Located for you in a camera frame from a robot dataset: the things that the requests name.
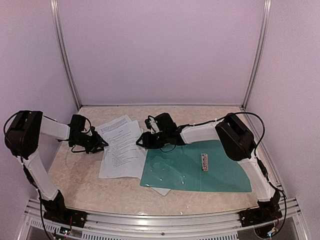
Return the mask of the green file folder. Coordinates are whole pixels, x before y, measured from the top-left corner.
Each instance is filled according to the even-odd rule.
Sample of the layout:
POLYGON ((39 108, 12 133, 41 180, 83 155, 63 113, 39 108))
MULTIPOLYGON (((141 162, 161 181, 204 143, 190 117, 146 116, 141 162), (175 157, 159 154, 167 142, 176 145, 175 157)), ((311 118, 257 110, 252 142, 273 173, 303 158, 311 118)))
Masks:
POLYGON ((252 191, 245 171, 227 157, 219 140, 149 149, 140 186, 193 192, 252 191), (202 170, 201 154, 208 154, 208 171, 202 170))

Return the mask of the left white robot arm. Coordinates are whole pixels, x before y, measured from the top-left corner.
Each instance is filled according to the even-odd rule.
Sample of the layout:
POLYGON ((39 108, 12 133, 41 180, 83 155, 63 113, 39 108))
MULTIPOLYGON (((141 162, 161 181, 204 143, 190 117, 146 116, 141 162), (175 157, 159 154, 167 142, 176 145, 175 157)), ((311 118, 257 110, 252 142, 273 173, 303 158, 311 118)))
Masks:
POLYGON ((108 143, 99 135, 95 127, 86 128, 89 119, 74 114, 69 124, 57 122, 45 116, 42 111, 20 110, 4 124, 4 142, 21 163, 23 171, 45 201, 54 201, 59 190, 49 178, 38 150, 41 135, 59 142, 67 142, 69 147, 82 147, 81 152, 95 154, 104 150, 108 143))

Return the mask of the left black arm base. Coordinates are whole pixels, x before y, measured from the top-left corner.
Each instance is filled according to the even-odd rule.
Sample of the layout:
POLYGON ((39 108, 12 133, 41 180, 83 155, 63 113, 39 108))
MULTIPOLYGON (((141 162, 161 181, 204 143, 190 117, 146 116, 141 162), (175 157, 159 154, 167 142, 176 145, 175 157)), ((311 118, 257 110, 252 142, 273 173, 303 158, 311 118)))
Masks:
POLYGON ((44 206, 44 218, 71 227, 84 228, 88 213, 81 210, 67 208, 62 193, 58 190, 53 200, 40 200, 44 206))

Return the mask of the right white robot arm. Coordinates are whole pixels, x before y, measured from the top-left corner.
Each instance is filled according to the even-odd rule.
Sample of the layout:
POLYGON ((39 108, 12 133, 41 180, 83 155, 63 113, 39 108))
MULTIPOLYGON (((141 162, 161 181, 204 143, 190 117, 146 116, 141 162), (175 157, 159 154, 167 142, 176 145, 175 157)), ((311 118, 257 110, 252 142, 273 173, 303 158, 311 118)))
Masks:
POLYGON ((148 129, 140 135, 136 145, 145 149, 161 149, 166 144, 185 146, 197 142, 219 140, 225 154, 238 162, 247 174, 261 207, 256 210, 256 218, 266 222, 275 212, 280 200, 280 191, 271 183, 268 170, 260 160, 257 152, 259 141, 238 117, 239 112, 228 113, 202 123, 178 126, 165 112, 156 117, 148 116, 145 125, 148 129))

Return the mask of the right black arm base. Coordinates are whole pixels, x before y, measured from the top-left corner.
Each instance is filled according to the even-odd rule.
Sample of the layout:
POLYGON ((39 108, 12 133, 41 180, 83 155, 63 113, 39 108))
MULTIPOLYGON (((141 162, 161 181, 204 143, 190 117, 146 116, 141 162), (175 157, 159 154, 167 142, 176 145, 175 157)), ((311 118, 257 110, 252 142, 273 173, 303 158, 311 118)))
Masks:
POLYGON ((269 201, 258 201, 258 207, 240 211, 241 226, 248 227, 282 218, 283 215, 279 206, 280 198, 280 191, 276 190, 269 201))

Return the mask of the white printed top sheet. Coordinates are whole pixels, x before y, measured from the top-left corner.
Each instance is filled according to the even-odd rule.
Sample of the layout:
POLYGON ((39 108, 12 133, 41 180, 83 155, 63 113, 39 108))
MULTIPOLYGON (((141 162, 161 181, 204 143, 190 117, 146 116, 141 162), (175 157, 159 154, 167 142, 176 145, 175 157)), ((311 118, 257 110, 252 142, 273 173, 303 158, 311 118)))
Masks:
POLYGON ((156 191, 158 194, 160 194, 163 197, 165 197, 171 191, 171 189, 168 189, 168 188, 151 187, 151 189, 156 191))

